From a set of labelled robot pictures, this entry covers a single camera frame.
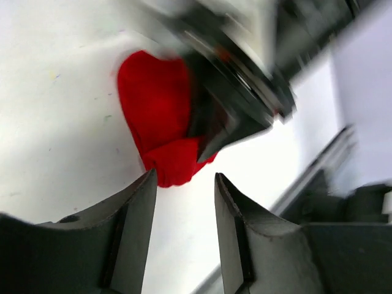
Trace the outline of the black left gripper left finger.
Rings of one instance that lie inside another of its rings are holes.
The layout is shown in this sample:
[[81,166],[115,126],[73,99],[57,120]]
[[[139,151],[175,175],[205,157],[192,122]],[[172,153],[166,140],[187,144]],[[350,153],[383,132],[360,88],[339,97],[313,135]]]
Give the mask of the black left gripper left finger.
[[157,175],[59,222],[1,214],[2,293],[140,293]]

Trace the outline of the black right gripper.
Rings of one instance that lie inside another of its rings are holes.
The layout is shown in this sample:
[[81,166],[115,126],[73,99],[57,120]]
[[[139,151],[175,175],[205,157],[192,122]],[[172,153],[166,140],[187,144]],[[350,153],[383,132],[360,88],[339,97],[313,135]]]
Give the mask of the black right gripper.
[[175,52],[191,74],[188,137],[201,137],[197,160],[291,115],[288,82],[272,74],[277,1],[144,1],[157,23],[158,53]]

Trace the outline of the red patterned sock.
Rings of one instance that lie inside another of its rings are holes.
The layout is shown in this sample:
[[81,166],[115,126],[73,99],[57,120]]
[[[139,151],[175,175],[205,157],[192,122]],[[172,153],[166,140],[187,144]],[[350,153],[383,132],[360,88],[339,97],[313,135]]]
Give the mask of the red patterned sock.
[[145,51],[132,53],[118,71],[119,101],[146,170],[157,171],[160,187],[189,182],[211,156],[199,163],[203,136],[187,136],[190,75],[181,59],[161,60]]

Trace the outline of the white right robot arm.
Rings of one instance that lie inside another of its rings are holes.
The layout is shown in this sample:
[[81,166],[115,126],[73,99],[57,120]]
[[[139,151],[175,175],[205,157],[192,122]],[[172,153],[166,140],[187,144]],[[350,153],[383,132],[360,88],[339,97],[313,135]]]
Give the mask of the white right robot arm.
[[289,119],[291,81],[359,14],[356,1],[142,1],[160,56],[192,79],[198,161]]

